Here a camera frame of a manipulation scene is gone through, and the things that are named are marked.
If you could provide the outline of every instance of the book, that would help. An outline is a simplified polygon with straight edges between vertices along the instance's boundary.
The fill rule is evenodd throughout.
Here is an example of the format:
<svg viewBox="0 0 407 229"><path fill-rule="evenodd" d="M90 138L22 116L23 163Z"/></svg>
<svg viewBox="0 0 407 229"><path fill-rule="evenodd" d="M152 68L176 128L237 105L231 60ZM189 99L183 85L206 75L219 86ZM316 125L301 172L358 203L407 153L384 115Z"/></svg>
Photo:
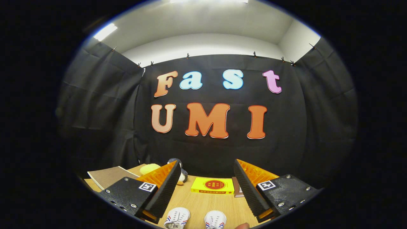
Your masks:
<svg viewBox="0 0 407 229"><path fill-rule="evenodd" d="M233 181L230 178L197 177L191 186L191 192L233 195Z"/></svg>
<svg viewBox="0 0 407 229"><path fill-rule="evenodd" d="M96 170L88 172L90 178L99 186L100 189L105 190L107 187L119 181L121 178L127 176L133 179L137 179L139 176L131 173L120 166Z"/></svg>
<svg viewBox="0 0 407 229"><path fill-rule="evenodd" d="M233 188L234 188L234 196L235 197L243 197L243 191L242 188L239 185L239 182L237 181L237 178L234 176L232 177L233 181Z"/></svg>

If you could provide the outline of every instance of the white ceiling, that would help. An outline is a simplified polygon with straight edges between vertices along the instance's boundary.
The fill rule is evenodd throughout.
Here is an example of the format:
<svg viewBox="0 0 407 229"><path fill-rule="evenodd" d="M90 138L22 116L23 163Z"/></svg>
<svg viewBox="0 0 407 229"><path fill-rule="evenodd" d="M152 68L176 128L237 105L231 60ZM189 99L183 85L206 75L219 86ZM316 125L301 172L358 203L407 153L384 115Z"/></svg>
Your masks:
<svg viewBox="0 0 407 229"><path fill-rule="evenodd" d="M293 18L256 1L222 0L150 1L112 21L118 28L103 43L123 53L140 45L179 35L224 33L278 44Z"/></svg>

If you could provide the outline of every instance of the red circle label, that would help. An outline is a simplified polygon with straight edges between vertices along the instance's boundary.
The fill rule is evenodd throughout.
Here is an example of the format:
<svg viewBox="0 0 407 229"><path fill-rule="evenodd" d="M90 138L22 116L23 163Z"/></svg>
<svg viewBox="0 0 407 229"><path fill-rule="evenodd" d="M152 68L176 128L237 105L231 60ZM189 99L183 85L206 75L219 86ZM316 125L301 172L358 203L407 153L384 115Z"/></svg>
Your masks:
<svg viewBox="0 0 407 229"><path fill-rule="evenodd" d="M211 180L205 182L205 187L207 187L208 189L222 189L223 187L225 187L225 183L218 180Z"/></svg>

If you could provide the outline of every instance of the ceiling light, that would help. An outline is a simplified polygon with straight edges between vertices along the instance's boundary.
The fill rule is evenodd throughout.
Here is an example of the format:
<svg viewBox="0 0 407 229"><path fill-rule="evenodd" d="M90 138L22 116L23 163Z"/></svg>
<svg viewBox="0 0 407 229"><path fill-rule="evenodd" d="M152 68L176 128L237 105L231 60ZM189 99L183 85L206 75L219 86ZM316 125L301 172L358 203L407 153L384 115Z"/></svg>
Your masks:
<svg viewBox="0 0 407 229"><path fill-rule="evenodd" d="M117 27L113 23L111 23L108 26L106 26L105 28L101 29L94 36L94 38L96 38L98 41L102 41L103 39L105 39L109 34L111 34L116 29L117 29Z"/></svg>
<svg viewBox="0 0 407 229"><path fill-rule="evenodd" d="M170 3L187 2L188 0L170 0ZM249 3L249 0L222 0L224 2L242 2Z"/></svg>

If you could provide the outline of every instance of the wooden table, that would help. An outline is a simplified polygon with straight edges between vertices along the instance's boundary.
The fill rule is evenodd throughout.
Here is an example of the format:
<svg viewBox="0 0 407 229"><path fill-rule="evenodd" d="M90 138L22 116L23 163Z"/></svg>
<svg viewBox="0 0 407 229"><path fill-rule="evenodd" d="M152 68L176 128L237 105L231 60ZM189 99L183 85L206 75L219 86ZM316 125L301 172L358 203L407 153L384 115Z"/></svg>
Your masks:
<svg viewBox="0 0 407 229"><path fill-rule="evenodd" d="M144 166L144 164L129 169L128 171L141 176L140 168L142 166ZM191 186L192 183L194 183L195 178L196 176L188 175L188 180L184 183L184 185L177 185L175 187L174 193L164 213L164 216L160 219L157 225L154 225L165 228L164 222L168 212L175 207L185 207L191 213L191 218L188 220L185 229L205 228L203 218L205 217L206 213L212 210L221 211L226 215L227 222L225 229L235 229L236 226L245 222L249 223L250 227L254 227L269 221L266 220L258 223L244 197L235 198L234 195L191 192ZM84 180L93 190L97 192L102 191L92 179Z"/></svg>

